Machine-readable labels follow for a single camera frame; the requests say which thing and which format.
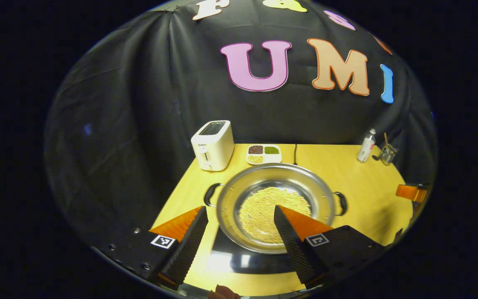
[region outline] yellow letter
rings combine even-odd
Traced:
[[[209,17],[211,15],[216,15],[222,10],[218,10],[216,7],[226,7],[230,4],[230,0],[205,0],[202,2],[198,2],[197,5],[199,6],[199,12],[196,16],[193,17],[194,20],[199,20],[204,17]]]
[[[335,83],[332,81],[331,74],[333,71],[341,91],[347,87],[349,80],[353,77],[353,82],[349,85],[349,91],[362,96],[370,94],[366,76],[366,61],[368,61],[368,58],[363,53],[350,50],[346,61],[344,61],[337,49],[326,40],[310,38],[307,43],[317,51],[318,76],[317,79],[313,80],[313,87],[334,89]]]
[[[273,8],[288,8],[293,11],[306,12],[307,9],[303,8],[298,1],[295,0],[265,0],[263,4]]]

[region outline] white toaster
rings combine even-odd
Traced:
[[[203,170],[219,172],[228,166],[235,144],[232,123],[227,120],[210,121],[191,138],[191,145]]]

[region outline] fisheye lens view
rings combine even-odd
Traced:
[[[425,88],[308,0],[173,0],[60,82],[44,161],[89,250],[176,298],[322,292],[395,246],[438,167]]]

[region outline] black cloth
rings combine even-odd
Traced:
[[[58,204],[88,244],[104,244],[120,225],[149,228],[194,159],[191,136],[212,120],[231,121],[235,143],[361,144],[373,127],[379,145],[386,131],[400,149],[395,165],[407,182],[432,183],[434,122],[413,72],[349,18],[356,31],[319,4],[302,6],[307,13],[236,1],[201,21],[192,19],[195,2],[148,11],[76,63],[49,112],[45,161]],[[344,59],[364,53],[370,95],[315,89],[308,38],[328,40]],[[236,87],[220,49],[250,42],[252,74],[265,77],[266,40],[292,44],[287,82],[259,93]],[[380,64],[393,70],[393,104],[381,100]]]

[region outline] plastic bottle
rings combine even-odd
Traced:
[[[365,163],[368,160],[368,157],[370,157],[370,152],[372,152],[373,146],[376,144],[376,130],[371,129],[370,134],[366,135],[363,141],[363,145],[361,146],[361,149],[359,151],[359,154],[357,155],[357,159]]]

